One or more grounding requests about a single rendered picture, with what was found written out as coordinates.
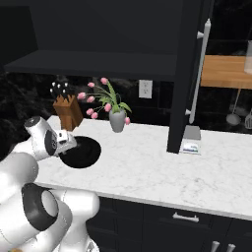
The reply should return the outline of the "pink tulips with green leaves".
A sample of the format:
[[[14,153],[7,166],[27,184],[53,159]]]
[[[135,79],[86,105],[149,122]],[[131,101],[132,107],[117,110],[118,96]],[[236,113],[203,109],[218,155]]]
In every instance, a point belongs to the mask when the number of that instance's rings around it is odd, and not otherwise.
[[[106,78],[101,78],[100,82],[108,87],[108,90],[96,85],[93,82],[88,83],[89,88],[98,88],[96,93],[87,94],[85,92],[80,92],[77,94],[77,100],[85,100],[87,103],[92,103],[96,99],[101,103],[101,106],[96,108],[89,108],[86,111],[86,114],[91,119],[97,119],[98,113],[103,109],[105,112],[112,112],[115,114],[116,112],[123,111],[124,114],[124,123],[129,125],[131,123],[130,118],[127,115],[127,112],[131,112],[132,109],[128,104],[121,100],[120,94],[118,94],[113,86],[110,84],[109,80]]]

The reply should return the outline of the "clear glass jar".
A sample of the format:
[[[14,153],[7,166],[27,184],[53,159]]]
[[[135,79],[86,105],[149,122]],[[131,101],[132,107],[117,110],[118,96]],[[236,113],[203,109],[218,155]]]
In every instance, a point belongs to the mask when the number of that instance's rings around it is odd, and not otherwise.
[[[245,62],[244,62],[244,72],[252,75],[252,40],[248,41]]]

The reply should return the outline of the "dark open wall cabinet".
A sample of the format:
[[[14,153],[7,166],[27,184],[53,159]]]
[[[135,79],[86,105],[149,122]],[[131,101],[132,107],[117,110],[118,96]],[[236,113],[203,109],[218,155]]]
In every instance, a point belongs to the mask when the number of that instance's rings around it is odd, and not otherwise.
[[[8,72],[171,81],[183,0],[0,0]]]

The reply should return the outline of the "hanging silver ladle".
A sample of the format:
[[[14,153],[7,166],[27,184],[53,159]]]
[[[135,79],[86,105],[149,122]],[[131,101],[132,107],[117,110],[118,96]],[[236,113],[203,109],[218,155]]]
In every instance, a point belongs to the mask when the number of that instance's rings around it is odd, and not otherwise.
[[[235,109],[236,109],[236,105],[237,105],[237,102],[239,99],[240,92],[241,92],[241,90],[237,91],[237,95],[236,95],[236,99],[235,99],[235,103],[234,103],[232,112],[226,116],[226,122],[231,126],[236,126],[241,121],[240,117],[235,113]]]

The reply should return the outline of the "dark base cabinet run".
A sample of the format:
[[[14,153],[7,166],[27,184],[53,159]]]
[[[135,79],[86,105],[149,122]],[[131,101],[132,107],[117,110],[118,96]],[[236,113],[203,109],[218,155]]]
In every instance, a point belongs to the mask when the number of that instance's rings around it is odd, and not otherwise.
[[[105,197],[100,199],[99,212],[87,222],[88,232],[100,252],[143,252],[145,205],[148,204]],[[252,252],[252,220],[210,216],[211,248],[212,242],[218,241],[220,246],[216,252],[226,252],[228,244],[235,245],[233,252]]]

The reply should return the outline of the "dark cabinet door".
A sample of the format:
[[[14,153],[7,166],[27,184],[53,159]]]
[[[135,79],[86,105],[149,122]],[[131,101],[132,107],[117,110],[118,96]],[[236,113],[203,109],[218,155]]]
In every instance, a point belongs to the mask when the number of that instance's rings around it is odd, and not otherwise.
[[[215,0],[184,0],[177,52],[176,72],[166,150],[178,154],[186,127],[186,109],[193,82],[196,61],[201,57],[202,44],[209,34],[205,30],[212,16]]]

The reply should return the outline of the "grey and white kitchen scale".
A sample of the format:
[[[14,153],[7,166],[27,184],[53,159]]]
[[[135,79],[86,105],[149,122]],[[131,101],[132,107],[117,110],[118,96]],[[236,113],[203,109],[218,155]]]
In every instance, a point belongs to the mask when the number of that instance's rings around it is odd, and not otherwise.
[[[199,155],[201,153],[201,131],[199,126],[187,125],[179,152]]]

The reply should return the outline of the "wooden wall shelf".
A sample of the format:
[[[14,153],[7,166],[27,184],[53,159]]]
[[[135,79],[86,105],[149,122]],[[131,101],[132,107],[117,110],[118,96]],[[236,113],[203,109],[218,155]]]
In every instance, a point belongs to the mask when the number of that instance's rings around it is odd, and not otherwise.
[[[244,56],[206,55],[201,86],[252,90],[252,75],[244,72]]]

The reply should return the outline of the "hanging silver spatula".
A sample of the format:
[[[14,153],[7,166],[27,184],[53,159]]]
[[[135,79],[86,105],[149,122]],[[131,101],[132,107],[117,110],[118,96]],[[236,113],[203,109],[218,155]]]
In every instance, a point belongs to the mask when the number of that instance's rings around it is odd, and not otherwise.
[[[249,112],[249,114],[245,117],[244,121],[245,128],[248,130],[252,129],[252,108]]]

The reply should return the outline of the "wooden knife block with knives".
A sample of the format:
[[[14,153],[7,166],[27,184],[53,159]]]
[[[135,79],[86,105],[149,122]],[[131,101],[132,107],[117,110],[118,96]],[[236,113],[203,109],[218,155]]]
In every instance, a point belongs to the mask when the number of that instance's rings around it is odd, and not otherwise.
[[[83,121],[83,113],[77,98],[70,94],[69,84],[63,85],[53,82],[50,93],[54,99],[53,107],[60,119],[61,128],[73,131]]]

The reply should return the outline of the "black bowl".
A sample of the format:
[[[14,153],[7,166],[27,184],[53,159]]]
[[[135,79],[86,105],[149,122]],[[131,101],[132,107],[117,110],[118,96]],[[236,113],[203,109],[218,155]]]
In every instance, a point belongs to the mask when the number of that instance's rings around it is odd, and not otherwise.
[[[87,168],[95,164],[101,154],[100,144],[90,137],[76,136],[75,139],[77,146],[61,153],[61,160],[72,168]]]

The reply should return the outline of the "dark drawer front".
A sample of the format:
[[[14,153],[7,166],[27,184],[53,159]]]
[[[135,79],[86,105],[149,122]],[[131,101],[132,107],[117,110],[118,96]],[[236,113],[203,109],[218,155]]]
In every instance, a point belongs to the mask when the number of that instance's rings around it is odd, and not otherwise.
[[[199,222],[175,220],[181,216],[197,216]],[[207,252],[211,216],[166,207],[145,205],[143,213],[143,252]]]

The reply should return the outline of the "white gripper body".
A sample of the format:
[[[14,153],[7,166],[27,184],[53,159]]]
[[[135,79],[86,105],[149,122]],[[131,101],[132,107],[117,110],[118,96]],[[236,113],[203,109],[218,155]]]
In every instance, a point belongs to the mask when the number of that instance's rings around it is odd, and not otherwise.
[[[60,135],[60,152],[65,154],[67,151],[76,148],[77,141],[75,137],[67,131],[64,131]]]

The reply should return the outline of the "white wall outlet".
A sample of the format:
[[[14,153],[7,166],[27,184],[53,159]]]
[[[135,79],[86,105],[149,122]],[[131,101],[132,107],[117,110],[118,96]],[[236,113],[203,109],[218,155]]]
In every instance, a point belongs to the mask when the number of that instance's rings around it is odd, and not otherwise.
[[[153,93],[153,82],[150,80],[139,81],[139,98],[151,98]]]

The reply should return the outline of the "grey vase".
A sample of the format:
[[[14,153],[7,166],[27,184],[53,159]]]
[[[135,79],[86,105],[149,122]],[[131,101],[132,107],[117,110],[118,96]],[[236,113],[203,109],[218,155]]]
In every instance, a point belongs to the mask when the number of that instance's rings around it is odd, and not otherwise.
[[[109,122],[115,133],[122,132],[125,125],[125,111],[123,109],[115,113],[109,111]]]

